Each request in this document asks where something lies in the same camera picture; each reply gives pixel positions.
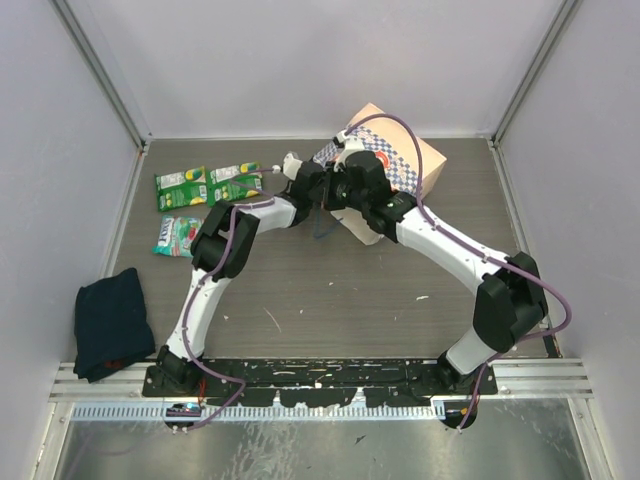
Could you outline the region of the checkered paper bag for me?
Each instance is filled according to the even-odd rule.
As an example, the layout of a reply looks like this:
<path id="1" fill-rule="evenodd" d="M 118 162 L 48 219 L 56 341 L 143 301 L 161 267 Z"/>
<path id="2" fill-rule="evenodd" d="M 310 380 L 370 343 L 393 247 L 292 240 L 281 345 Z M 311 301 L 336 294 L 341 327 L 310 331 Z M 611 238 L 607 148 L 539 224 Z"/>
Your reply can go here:
<path id="1" fill-rule="evenodd" d="M 374 114 L 385 113 L 373 103 L 367 103 L 347 123 L 347 129 Z M 384 167 L 385 175 L 390 181 L 391 188 L 397 192 L 406 192 L 415 196 L 418 182 L 421 182 L 420 198 L 433 189 L 446 157 L 438 150 L 417 138 L 417 144 L 421 152 L 421 162 L 418 161 L 417 151 L 405 128 L 389 118 L 376 118 L 368 120 L 350 133 L 356 136 L 363 144 L 365 150 L 371 151 Z M 311 157 L 318 164 L 326 164 L 336 160 L 341 149 L 333 141 L 329 141 L 322 149 Z M 364 245 L 373 245 L 383 238 L 381 234 L 374 233 L 353 208 L 346 208 L 331 212 L 331 215 L 341 220 L 344 225 Z"/>

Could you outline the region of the green snack packet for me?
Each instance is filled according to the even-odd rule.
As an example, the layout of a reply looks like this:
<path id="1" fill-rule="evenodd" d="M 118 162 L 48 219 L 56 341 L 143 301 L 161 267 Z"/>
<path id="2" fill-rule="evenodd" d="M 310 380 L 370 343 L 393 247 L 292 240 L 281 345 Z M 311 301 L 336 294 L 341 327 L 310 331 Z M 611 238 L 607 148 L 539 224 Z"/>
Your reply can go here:
<path id="1" fill-rule="evenodd" d="M 171 174 L 155 175 L 157 208 L 167 212 L 207 203 L 207 178 L 204 166 Z"/>
<path id="2" fill-rule="evenodd" d="M 242 163 L 211 169 L 206 172 L 207 205 L 220 200 L 237 201 L 257 196 L 262 189 L 260 164 Z"/>

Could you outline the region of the teal mint candy packet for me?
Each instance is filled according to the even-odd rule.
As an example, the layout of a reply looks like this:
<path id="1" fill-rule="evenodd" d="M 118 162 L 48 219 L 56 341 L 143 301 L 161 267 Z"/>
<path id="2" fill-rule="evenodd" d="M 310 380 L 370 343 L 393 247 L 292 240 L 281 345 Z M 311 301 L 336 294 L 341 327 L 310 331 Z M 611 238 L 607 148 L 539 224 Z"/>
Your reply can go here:
<path id="1" fill-rule="evenodd" d="M 191 244 L 203 220 L 194 217 L 163 215 L 160 231 L 152 252 L 169 257 L 191 258 Z"/>

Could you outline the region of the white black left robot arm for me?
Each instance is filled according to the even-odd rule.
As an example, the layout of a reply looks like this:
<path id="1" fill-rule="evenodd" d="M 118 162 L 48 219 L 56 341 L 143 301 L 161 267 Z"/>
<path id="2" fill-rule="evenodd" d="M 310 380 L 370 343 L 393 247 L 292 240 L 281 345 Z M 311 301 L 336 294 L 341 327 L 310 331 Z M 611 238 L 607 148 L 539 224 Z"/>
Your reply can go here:
<path id="1" fill-rule="evenodd" d="M 213 206 L 191 244 L 192 272 L 179 320 L 156 360 L 165 385 L 178 396 L 194 393 L 210 372 L 202 361 L 204 341 L 226 288 L 244 269 L 255 238 L 305 220 L 318 202 L 316 189 L 328 172 L 312 161 L 284 161 L 285 190 L 265 200 Z"/>

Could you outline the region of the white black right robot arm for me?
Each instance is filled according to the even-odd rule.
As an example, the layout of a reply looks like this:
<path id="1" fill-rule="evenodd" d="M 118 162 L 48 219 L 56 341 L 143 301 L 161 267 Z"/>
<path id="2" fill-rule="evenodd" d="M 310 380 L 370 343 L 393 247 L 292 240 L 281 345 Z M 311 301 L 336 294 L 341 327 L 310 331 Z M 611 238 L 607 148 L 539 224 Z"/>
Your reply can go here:
<path id="1" fill-rule="evenodd" d="M 465 391 L 478 367 L 508 352 L 547 315 L 531 256 L 492 250 L 450 227 L 415 195 L 394 190 L 373 153 L 352 153 L 330 162 L 325 171 L 324 206 L 359 212 L 373 231 L 429 258 L 473 294 L 469 329 L 437 360 L 438 379 L 447 392 Z"/>

